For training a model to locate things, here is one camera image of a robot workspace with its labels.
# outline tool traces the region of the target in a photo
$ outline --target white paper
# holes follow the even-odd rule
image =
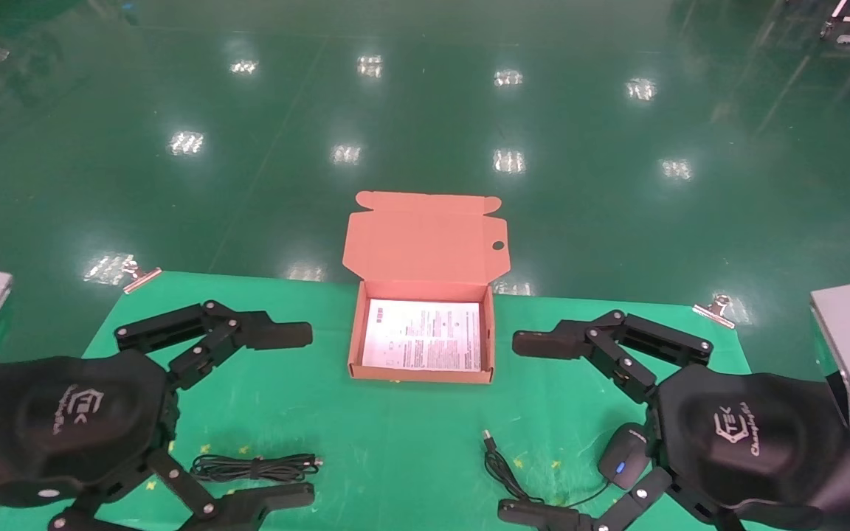
[[[408,370],[481,370],[476,302],[369,300],[363,365]]]

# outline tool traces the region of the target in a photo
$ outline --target printed logo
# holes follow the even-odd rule
[[[738,414],[733,412],[732,407],[721,407],[719,413],[714,414],[714,429],[720,437],[725,438],[731,444],[737,444],[749,436],[753,436],[750,444],[750,454],[759,456],[759,427],[756,427],[756,417],[753,416],[750,407],[745,401],[739,403]]]
[[[52,427],[52,434],[61,433],[67,417],[73,417],[74,424],[86,424],[88,414],[97,413],[100,409],[101,401],[104,400],[104,393],[94,389],[87,389],[75,393],[77,384],[68,386],[61,400],[58,401],[58,410],[55,411],[55,423]]]

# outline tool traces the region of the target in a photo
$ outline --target black cable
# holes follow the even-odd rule
[[[575,504],[572,504],[572,505],[565,505],[565,507],[566,507],[566,508],[576,507],[576,505],[584,504],[584,503],[586,503],[586,502],[591,502],[592,500],[595,500],[596,498],[598,498],[598,497],[599,497],[599,495],[600,495],[600,494],[602,494],[602,493],[603,493],[603,492],[604,492],[604,491],[608,488],[608,486],[609,486],[609,482],[608,482],[608,481],[606,481],[606,482],[605,482],[605,485],[603,485],[603,487],[602,487],[602,488],[600,488],[600,490],[599,490],[598,492],[596,492],[595,494],[591,495],[590,497],[588,497],[588,498],[586,498],[586,499],[584,499],[584,500],[577,501]]]
[[[543,498],[531,496],[527,494],[526,490],[523,490],[523,487],[520,487],[520,483],[516,480],[514,471],[510,470],[507,460],[503,456],[500,456],[500,452],[497,451],[497,444],[494,442],[494,438],[490,437],[490,431],[485,430],[484,435],[485,447],[487,448],[487,451],[485,451],[485,470],[487,470],[487,473],[506,488],[507,492],[510,492],[510,495],[517,500],[542,504]]]
[[[196,457],[189,469],[196,480],[207,483],[225,483],[239,479],[270,480],[277,483],[303,481],[309,474],[320,471],[323,461],[314,454],[294,454],[277,459],[235,459],[204,454]]]

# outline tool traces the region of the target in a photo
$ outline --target green epoxy floor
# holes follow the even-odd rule
[[[726,293],[753,369],[806,374],[809,290],[850,282],[850,48],[816,39],[831,7],[0,0],[2,355],[83,352],[120,296],[82,281],[108,253],[356,282],[345,223],[372,189],[498,195],[500,291]],[[522,84],[496,86],[507,69]],[[173,156],[176,131],[200,152]]]

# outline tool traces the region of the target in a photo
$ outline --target black robotic gripper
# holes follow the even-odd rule
[[[678,369],[657,382],[623,347]],[[621,310],[592,322],[562,320],[550,332],[517,332],[513,348],[521,356],[586,359],[645,403],[654,467],[600,518],[502,500],[503,521],[540,531],[624,531],[667,493],[718,531],[742,531],[742,521],[850,531],[850,429],[833,392],[839,371],[826,381],[720,373],[708,368],[711,341]]]
[[[168,451],[179,419],[176,390],[192,389],[242,347],[309,345],[310,324],[276,323],[266,312],[209,300],[122,326],[114,336],[119,352],[106,358],[0,364],[0,505],[74,499],[49,530],[136,531],[94,515],[153,474],[192,512],[179,531],[254,531],[270,511],[313,503],[308,483],[213,498]],[[168,370],[148,357],[191,339],[199,340]]]

